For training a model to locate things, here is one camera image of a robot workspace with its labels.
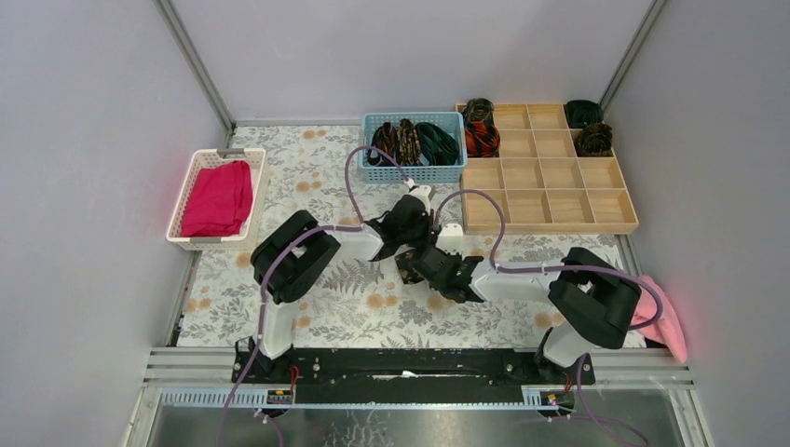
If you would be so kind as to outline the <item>dark floral necktie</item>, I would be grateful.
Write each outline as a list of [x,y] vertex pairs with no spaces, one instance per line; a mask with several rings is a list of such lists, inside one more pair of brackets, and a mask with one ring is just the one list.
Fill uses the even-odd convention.
[[410,249],[395,256],[396,266],[404,285],[418,284],[425,280],[415,269],[415,260],[418,249]]

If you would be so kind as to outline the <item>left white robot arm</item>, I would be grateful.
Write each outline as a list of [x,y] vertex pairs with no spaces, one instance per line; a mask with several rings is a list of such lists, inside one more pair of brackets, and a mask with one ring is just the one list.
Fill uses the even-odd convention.
[[430,187],[416,186],[392,209],[359,226],[320,225],[299,210],[252,253],[254,280],[260,287],[261,312],[253,347],[253,370],[268,383],[289,370],[285,354],[293,346],[297,302],[307,294],[335,255],[379,262],[403,246],[429,241],[433,225]]

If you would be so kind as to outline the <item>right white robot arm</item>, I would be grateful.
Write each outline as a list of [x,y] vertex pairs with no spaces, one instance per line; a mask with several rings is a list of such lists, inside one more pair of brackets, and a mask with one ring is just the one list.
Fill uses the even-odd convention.
[[533,355],[536,375],[549,384],[560,382],[595,347],[622,348],[641,296],[630,277],[583,248],[571,249],[556,266],[493,266],[481,256],[426,247],[408,251],[402,265],[459,304],[516,300],[552,305],[565,320],[547,330]]

